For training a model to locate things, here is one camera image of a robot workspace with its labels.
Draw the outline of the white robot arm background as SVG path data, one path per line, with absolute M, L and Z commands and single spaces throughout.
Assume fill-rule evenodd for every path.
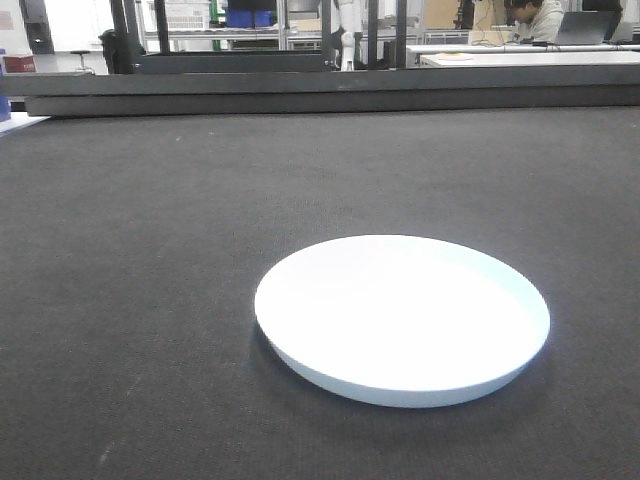
M 355 70 L 357 42 L 362 36 L 362 7 L 358 0 L 336 0 L 330 3 L 331 35 L 339 53 L 340 71 Z

